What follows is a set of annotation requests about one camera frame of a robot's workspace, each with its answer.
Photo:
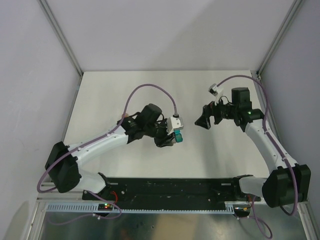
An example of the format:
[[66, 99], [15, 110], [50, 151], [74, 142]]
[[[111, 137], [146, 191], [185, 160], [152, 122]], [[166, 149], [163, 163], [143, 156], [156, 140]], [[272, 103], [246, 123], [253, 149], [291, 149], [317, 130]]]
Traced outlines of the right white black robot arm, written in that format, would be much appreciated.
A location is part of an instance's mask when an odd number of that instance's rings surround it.
[[267, 178], [253, 175], [238, 177], [239, 183], [231, 187], [232, 197], [241, 201], [250, 194], [263, 198], [271, 208], [305, 202], [308, 198], [311, 170], [306, 164], [300, 165], [290, 156], [276, 139], [263, 112], [252, 108], [250, 90], [247, 87], [233, 88], [231, 102], [228, 103], [223, 101], [221, 87], [213, 84], [208, 91], [215, 96], [215, 100], [203, 106], [195, 125], [210, 129], [210, 118], [214, 118], [215, 125], [223, 119], [233, 120], [253, 141], [269, 171]]

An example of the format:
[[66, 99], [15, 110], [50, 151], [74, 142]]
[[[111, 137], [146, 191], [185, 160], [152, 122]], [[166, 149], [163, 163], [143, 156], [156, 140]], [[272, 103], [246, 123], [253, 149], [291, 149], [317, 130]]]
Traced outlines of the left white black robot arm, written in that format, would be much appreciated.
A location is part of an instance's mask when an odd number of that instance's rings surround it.
[[150, 103], [142, 111], [125, 115], [108, 131], [86, 142], [66, 145], [63, 141], [53, 145], [44, 166], [59, 193], [73, 189], [93, 192], [99, 199], [111, 194], [108, 178], [101, 172], [83, 170], [83, 166], [100, 155], [120, 146], [128, 145], [144, 136], [154, 140], [158, 148], [171, 147], [182, 141], [183, 123], [178, 114], [164, 117], [162, 110]]

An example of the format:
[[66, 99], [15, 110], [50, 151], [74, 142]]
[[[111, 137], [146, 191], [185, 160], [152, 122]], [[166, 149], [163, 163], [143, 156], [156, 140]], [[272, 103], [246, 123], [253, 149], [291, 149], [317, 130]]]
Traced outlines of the teal pill box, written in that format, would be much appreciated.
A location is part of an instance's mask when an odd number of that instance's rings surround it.
[[183, 141], [183, 136], [180, 130], [174, 130], [174, 139], [176, 143], [181, 143]]

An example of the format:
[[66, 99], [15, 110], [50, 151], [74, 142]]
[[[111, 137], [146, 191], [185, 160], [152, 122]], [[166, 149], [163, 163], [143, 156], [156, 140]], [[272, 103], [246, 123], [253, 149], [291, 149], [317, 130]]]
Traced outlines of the clear pill bottle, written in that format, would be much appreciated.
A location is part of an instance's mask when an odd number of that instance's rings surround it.
[[129, 115], [127, 113], [123, 114], [121, 117], [122, 118], [127, 118]]

